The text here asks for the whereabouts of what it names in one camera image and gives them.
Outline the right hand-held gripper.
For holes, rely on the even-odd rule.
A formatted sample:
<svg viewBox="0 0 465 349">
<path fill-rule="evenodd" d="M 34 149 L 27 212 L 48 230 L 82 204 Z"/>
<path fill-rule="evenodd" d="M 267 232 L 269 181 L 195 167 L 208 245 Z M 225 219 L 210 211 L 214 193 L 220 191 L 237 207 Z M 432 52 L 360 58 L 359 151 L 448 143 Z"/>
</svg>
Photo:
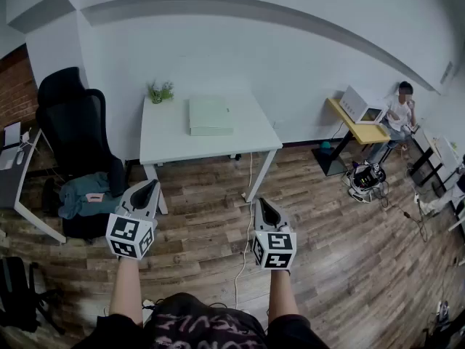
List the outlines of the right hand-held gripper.
<svg viewBox="0 0 465 349">
<path fill-rule="evenodd" d="M 251 251 L 262 270 L 289 270 L 296 256 L 296 233 L 288 215 L 265 198 L 256 200 Z"/>
</svg>

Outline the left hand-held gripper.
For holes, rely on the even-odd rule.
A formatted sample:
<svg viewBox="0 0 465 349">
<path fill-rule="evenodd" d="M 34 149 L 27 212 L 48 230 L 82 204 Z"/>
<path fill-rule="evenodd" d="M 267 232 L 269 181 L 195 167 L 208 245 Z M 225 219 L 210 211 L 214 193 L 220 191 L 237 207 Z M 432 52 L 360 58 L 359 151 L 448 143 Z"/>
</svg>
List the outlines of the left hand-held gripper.
<svg viewBox="0 0 465 349">
<path fill-rule="evenodd" d="M 108 219 L 106 240 L 118 257 L 141 260 L 155 240 L 155 219 L 161 186 L 157 179 L 128 188 Z"/>
</svg>

